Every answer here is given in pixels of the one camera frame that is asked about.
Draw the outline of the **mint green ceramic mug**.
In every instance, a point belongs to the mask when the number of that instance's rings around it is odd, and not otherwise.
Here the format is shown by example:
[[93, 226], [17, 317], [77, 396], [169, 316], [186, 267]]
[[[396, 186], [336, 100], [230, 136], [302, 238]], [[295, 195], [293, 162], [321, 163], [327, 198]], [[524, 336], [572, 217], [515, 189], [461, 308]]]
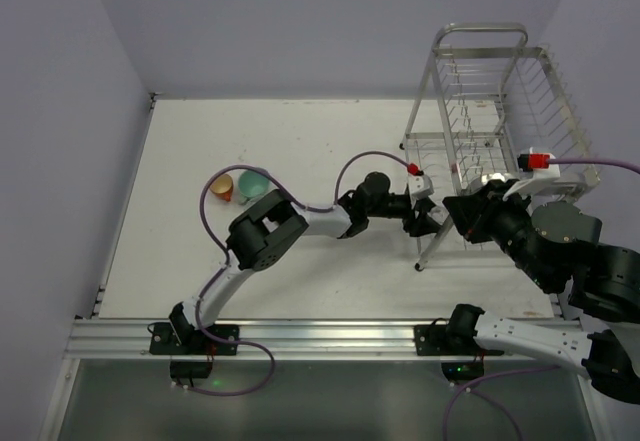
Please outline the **mint green ceramic mug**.
[[244, 170], [237, 181], [237, 202], [245, 205], [265, 195], [270, 187], [268, 172], [261, 168]]

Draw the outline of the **orange ceramic mug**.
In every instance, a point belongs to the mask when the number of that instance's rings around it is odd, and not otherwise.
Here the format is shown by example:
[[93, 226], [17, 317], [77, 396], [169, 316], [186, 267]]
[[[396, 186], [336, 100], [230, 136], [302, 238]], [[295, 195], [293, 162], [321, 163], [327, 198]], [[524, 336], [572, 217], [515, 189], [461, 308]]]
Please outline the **orange ceramic mug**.
[[209, 192], [217, 199], [229, 203], [232, 200], [234, 181], [228, 173], [217, 176], [208, 188]]

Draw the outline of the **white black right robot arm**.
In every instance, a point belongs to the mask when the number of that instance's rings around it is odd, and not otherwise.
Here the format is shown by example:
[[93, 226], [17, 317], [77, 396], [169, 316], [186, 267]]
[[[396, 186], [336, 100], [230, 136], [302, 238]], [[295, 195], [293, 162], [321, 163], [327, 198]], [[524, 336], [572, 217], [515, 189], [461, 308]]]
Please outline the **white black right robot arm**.
[[599, 241], [602, 223], [574, 204], [530, 210], [512, 181], [489, 181], [443, 204], [472, 243], [492, 241], [546, 294], [568, 292], [569, 305], [606, 330], [570, 334], [516, 322], [470, 304], [454, 308], [444, 330], [452, 347], [522, 354], [571, 370], [615, 400], [639, 402], [639, 255]]

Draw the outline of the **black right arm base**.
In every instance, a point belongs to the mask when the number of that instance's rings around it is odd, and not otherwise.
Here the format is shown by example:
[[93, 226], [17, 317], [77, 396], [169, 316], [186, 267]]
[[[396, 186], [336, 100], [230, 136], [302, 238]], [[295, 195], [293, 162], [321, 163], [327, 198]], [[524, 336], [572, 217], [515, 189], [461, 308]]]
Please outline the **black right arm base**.
[[471, 339], [449, 329], [445, 318], [413, 327], [415, 351], [422, 357], [462, 357], [460, 361], [440, 361], [444, 377], [453, 384], [477, 379], [485, 374], [484, 352]]

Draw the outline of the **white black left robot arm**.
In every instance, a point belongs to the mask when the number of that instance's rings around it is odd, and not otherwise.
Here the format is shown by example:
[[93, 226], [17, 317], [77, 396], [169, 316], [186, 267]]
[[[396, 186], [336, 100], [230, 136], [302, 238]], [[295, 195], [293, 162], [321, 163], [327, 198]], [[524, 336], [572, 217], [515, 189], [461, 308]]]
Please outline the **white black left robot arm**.
[[172, 309], [169, 324], [177, 344], [191, 347], [213, 337], [211, 327], [240, 286], [272, 267], [304, 236], [353, 238], [371, 218], [398, 219], [413, 238], [437, 233], [441, 224], [431, 216], [436, 207], [430, 199], [432, 181], [414, 164], [408, 171], [402, 194], [390, 191], [385, 174], [372, 172], [329, 208], [298, 205], [282, 188], [266, 194], [231, 222], [223, 266], [197, 294]]

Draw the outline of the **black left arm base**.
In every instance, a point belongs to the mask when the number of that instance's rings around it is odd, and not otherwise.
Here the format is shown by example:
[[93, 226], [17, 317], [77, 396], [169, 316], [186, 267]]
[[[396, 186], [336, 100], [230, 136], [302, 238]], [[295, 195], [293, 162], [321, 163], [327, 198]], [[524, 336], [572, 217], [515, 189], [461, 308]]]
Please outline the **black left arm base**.
[[196, 381], [204, 380], [213, 370], [216, 356], [235, 356], [237, 345], [229, 341], [237, 341], [240, 328], [235, 324], [214, 324], [208, 332], [226, 343], [214, 341], [200, 330], [192, 330], [187, 339], [181, 341], [169, 321], [154, 322], [147, 326], [150, 334], [149, 353], [156, 356], [204, 356], [204, 361], [171, 361], [169, 376], [172, 381], [194, 387]]

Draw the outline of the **silver metal dish rack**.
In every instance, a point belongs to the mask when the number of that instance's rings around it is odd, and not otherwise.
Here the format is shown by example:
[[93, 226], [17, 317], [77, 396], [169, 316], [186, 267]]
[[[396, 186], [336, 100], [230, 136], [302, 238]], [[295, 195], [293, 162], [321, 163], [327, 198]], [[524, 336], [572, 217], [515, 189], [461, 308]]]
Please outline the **silver metal dish rack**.
[[517, 173], [522, 152], [590, 156], [557, 62], [528, 40], [517, 22], [450, 23], [435, 35], [400, 147], [438, 197]]

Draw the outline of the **aluminium mounting rail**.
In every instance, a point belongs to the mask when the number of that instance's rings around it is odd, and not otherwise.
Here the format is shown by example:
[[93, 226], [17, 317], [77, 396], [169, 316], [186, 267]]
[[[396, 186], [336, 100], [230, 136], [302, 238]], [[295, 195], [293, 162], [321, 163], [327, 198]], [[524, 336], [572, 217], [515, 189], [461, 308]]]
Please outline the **aluminium mounting rail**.
[[[78, 320], [65, 359], [204, 361], [202, 355], [153, 355], [148, 319]], [[419, 356], [413, 327], [427, 320], [236, 320], [243, 339], [284, 361], [434, 361]]]

